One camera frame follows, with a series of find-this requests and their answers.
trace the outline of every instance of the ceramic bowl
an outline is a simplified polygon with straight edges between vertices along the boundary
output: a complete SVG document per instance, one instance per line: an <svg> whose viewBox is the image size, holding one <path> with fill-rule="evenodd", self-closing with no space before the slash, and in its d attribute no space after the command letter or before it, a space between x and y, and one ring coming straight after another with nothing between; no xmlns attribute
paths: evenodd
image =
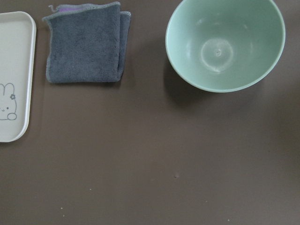
<svg viewBox="0 0 300 225"><path fill-rule="evenodd" d="M260 81L275 67L284 44L284 20L272 0L183 0L165 36L175 71L212 92Z"/></svg>

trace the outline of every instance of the cartoon rabbit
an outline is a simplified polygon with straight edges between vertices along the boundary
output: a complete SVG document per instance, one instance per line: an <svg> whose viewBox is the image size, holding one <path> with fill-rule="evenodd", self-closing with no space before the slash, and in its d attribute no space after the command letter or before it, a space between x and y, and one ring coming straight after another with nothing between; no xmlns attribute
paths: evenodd
<svg viewBox="0 0 300 225"><path fill-rule="evenodd" d="M15 87L12 83L0 83L0 120L15 120L17 102L15 100Z"/></svg>

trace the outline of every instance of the folded cloth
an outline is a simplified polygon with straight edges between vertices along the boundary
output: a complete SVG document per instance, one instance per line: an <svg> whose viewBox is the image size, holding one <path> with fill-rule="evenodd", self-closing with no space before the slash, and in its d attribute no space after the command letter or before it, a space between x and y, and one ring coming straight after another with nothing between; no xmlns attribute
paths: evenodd
<svg viewBox="0 0 300 225"><path fill-rule="evenodd" d="M117 82L124 70L130 12L120 3L60 5L44 17L51 32L51 83Z"/></svg>

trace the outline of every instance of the towel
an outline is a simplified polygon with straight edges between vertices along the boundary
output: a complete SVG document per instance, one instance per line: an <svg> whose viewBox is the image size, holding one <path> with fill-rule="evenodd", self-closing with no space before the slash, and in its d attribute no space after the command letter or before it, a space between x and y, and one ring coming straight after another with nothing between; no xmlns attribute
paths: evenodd
<svg viewBox="0 0 300 225"><path fill-rule="evenodd" d="M121 79L131 13L120 3L60 5L44 17L50 33L46 77L51 83Z"/></svg>

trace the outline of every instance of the dark brown tabletop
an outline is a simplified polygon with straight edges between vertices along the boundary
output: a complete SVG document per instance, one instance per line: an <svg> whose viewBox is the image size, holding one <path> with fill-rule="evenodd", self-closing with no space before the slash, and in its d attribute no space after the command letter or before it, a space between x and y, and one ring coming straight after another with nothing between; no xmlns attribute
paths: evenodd
<svg viewBox="0 0 300 225"><path fill-rule="evenodd" d="M41 19L87 2L1 0L34 18L37 42L29 128L0 143L0 225L300 224L299 0L275 0L286 43L274 70L224 94L167 59L180 0L120 2L132 13L121 82L56 85Z"/></svg>

